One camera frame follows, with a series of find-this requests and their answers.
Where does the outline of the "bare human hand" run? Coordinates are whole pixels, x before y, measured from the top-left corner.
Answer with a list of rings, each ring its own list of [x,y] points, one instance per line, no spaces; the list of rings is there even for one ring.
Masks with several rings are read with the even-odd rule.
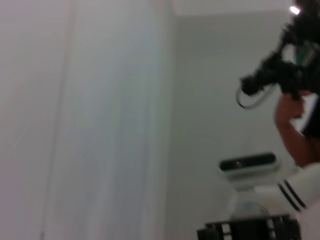
[[[290,93],[283,93],[276,105],[274,122],[277,128],[288,126],[292,119],[298,119],[305,112],[305,100],[296,100]]]

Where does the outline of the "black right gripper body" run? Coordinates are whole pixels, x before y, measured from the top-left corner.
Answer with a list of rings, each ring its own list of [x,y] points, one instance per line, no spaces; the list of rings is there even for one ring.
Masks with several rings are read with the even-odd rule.
[[[300,240],[298,221],[288,214],[210,222],[197,230],[198,240]]]

